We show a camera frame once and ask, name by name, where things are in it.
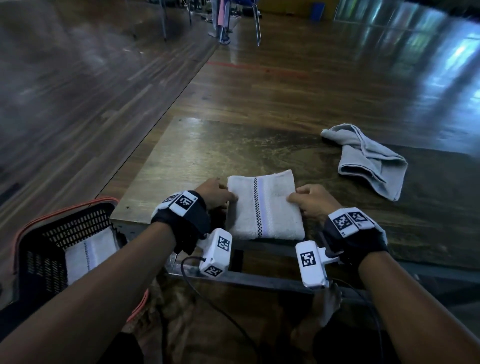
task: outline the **wristband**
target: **wristband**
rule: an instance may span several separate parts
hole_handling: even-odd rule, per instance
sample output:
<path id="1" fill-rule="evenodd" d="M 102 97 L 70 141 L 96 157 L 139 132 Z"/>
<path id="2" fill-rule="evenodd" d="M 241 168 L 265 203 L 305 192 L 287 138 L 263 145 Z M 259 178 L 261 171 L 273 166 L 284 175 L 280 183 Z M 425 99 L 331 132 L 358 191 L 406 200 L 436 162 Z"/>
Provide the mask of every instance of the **wristband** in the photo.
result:
<path id="1" fill-rule="evenodd" d="M 165 199 L 156 207 L 151 222 L 168 224 L 177 242 L 174 252 L 183 250 L 188 255 L 193 253 L 199 239 L 206 238 L 211 227 L 206 203 L 195 191 L 177 192 Z"/>
<path id="2" fill-rule="evenodd" d="M 369 254 L 387 251 L 387 238 L 375 221 L 356 207 L 341 208 L 330 215 L 321 234 L 330 258 L 358 267 Z"/>

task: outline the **blue bin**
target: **blue bin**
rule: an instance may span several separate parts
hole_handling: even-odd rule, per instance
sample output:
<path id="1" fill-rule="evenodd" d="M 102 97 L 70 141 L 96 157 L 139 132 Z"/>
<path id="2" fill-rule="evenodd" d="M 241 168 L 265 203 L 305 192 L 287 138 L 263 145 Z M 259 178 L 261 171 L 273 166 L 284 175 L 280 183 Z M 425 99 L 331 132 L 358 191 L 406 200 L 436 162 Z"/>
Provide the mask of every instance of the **blue bin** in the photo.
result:
<path id="1" fill-rule="evenodd" d="M 324 2 L 312 3 L 312 13 L 310 14 L 310 20 L 313 22 L 319 22 L 325 10 Z"/>

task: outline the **white device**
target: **white device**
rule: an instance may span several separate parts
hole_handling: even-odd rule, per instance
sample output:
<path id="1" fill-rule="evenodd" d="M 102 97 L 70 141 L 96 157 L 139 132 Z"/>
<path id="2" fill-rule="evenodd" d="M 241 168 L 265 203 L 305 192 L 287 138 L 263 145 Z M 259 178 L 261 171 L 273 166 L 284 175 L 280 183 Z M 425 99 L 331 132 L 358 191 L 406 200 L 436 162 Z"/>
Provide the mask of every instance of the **white device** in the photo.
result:
<path id="1" fill-rule="evenodd" d="M 340 258 L 329 258 L 325 248 L 319 248 L 313 240 L 295 246 L 300 266 L 301 280 L 305 287 L 316 289 L 329 287 L 325 265 L 339 262 Z"/>
<path id="2" fill-rule="evenodd" d="M 204 250 L 204 262 L 200 263 L 200 273 L 209 278 L 218 278 L 228 270 L 232 252 L 232 234 L 223 229 L 215 229 L 197 246 Z"/>

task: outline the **yellow wall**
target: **yellow wall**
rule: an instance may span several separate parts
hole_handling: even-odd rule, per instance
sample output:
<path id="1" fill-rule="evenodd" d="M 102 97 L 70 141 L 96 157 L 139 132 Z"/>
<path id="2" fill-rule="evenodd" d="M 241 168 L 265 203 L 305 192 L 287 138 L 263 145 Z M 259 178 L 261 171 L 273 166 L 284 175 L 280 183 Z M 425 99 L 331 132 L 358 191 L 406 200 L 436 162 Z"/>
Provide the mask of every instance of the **yellow wall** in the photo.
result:
<path id="1" fill-rule="evenodd" d="M 314 0 L 260 0 L 258 8 L 264 12 L 273 12 L 277 14 L 294 14 L 308 18 Z M 325 3 L 323 20 L 332 20 L 335 15 L 336 6 L 339 0 L 320 0 Z"/>

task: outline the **gray pants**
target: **gray pants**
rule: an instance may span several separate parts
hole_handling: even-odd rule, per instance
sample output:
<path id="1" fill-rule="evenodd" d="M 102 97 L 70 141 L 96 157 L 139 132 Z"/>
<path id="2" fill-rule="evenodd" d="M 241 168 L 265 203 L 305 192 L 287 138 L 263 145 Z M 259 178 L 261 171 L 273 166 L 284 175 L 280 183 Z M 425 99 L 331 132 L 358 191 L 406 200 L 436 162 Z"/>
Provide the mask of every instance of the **gray pants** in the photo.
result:
<path id="1" fill-rule="evenodd" d="M 218 16 L 220 12 L 220 0 L 211 0 L 212 3 L 212 23 L 213 29 L 216 31 L 218 27 Z M 225 2 L 225 15 L 223 24 L 225 28 L 230 25 L 230 0 L 224 0 Z"/>

